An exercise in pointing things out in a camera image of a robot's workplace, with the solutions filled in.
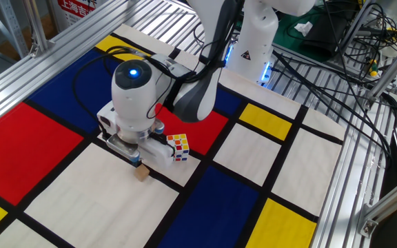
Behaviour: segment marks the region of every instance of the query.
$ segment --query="rubik's cube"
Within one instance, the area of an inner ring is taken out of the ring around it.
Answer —
[[[190,153],[190,146],[187,144],[186,134],[166,136],[168,144],[175,148],[174,161],[186,161]]]

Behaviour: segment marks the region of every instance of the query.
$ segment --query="mondrian-style mat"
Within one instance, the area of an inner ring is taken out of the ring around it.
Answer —
[[[204,121],[161,110],[166,135],[187,135],[189,157],[149,165],[141,183],[72,95],[76,71],[113,45],[196,63],[123,25],[0,118],[0,247],[308,247],[344,129],[223,70]],[[111,100],[110,81],[101,61],[79,77],[93,113]]]

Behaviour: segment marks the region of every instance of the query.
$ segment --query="green cloth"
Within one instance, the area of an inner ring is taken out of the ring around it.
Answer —
[[[307,23],[308,21],[315,25],[321,13],[323,13],[323,10],[321,10],[320,8],[312,8],[307,14],[301,17],[286,15],[280,20],[278,30],[275,34],[274,43],[304,56],[307,56],[311,59],[314,59],[318,62],[325,62],[329,60],[330,57],[328,56],[323,56],[313,50],[302,48],[301,43],[303,42],[302,39],[304,39],[304,36],[300,32],[296,31],[296,29],[294,28],[296,24]],[[287,29],[289,29],[290,35],[294,37],[299,37],[300,39],[295,39],[289,36],[287,33]]]

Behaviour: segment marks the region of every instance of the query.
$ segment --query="metal extrusion rail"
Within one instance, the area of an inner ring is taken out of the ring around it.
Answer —
[[[0,75],[0,116],[94,47],[122,23],[192,54],[198,54],[201,50],[201,44],[195,41],[192,34],[200,21],[189,7],[166,0],[109,1],[92,12],[88,18],[82,19],[53,38],[54,46],[46,53],[35,59],[27,56]],[[201,25],[196,29],[196,33],[203,39]],[[276,50],[284,56],[317,64],[283,48]],[[290,64],[315,84],[339,91],[332,94],[360,112],[355,100],[349,95],[346,82],[338,76],[314,65],[294,61]],[[283,70],[280,63],[274,67]],[[357,130],[329,111],[305,86],[291,80],[282,72],[274,72],[264,87],[326,114],[347,128],[343,150],[329,186],[312,247],[368,247],[369,240],[357,231],[358,214],[364,204],[371,205],[379,199],[385,171],[385,159],[380,148],[370,144]],[[359,91],[358,94],[364,96],[365,92]],[[377,138],[376,134],[355,116],[338,104],[329,102],[332,108],[360,130]],[[390,140],[394,129],[394,117],[390,108],[383,104],[375,104],[369,116],[387,140]]]

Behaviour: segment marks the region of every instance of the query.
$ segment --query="red sign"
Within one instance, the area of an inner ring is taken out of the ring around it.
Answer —
[[[77,0],[58,0],[58,4],[64,11],[77,15],[78,17],[84,17],[94,10],[93,7],[88,7],[88,5],[78,2]]]

